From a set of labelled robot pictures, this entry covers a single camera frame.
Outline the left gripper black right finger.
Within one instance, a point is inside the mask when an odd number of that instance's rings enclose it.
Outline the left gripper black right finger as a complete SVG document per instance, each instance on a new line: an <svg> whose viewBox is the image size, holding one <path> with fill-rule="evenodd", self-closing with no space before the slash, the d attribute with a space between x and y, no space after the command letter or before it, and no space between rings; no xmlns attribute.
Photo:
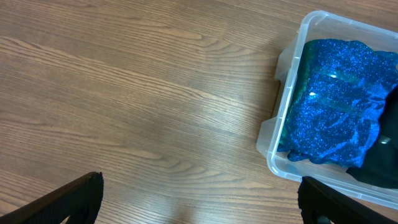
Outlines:
<svg viewBox="0 0 398 224"><path fill-rule="evenodd" d="M397 224L313 177L303 177L298 207L304 224Z"/></svg>

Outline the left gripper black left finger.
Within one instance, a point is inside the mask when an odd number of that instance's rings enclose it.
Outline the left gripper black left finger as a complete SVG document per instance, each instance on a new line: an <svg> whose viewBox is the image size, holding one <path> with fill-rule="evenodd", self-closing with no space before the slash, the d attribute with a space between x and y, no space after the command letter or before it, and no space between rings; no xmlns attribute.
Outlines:
<svg viewBox="0 0 398 224"><path fill-rule="evenodd" d="M103 174L89 172L41 198L7 213L1 223L94 224L104 192Z"/></svg>

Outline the small black garment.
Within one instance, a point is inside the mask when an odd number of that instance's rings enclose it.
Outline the small black garment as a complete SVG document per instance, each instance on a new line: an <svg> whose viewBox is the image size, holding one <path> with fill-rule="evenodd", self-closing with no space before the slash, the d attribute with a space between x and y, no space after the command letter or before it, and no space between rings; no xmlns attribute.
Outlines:
<svg viewBox="0 0 398 224"><path fill-rule="evenodd" d="M367 150L360 168L350 167L346 173L359 182L382 187L397 188L397 88L386 98L379 117L379 136Z"/></svg>

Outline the blue sequin cloth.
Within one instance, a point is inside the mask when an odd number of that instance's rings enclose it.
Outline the blue sequin cloth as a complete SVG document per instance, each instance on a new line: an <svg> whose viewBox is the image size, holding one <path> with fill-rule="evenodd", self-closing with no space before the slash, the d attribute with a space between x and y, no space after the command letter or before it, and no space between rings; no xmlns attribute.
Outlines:
<svg viewBox="0 0 398 224"><path fill-rule="evenodd" d="M302 51L278 152L290 161L361 167L397 86L397 53L357 41L316 39Z"/></svg>

